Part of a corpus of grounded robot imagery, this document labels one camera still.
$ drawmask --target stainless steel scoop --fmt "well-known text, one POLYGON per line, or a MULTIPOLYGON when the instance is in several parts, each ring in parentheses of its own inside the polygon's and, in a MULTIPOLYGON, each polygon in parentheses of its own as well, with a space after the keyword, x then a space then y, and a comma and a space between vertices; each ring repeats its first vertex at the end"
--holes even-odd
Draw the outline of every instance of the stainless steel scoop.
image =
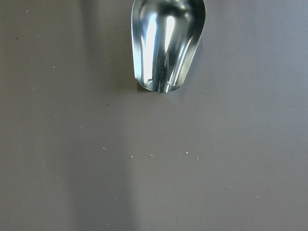
POLYGON ((154 92, 181 87, 205 24, 204 0, 135 0, 131 36, 136 80, 154 92))

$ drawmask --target metal scoop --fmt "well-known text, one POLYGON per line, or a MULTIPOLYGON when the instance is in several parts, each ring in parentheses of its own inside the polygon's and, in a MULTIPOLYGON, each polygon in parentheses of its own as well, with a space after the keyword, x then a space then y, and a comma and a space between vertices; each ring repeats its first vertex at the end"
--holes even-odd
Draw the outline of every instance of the metal scoop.
POLYGON ((131 36, 136 80, 154 92, 181 87, 205 24, 203 0, 135 0, 131 36))

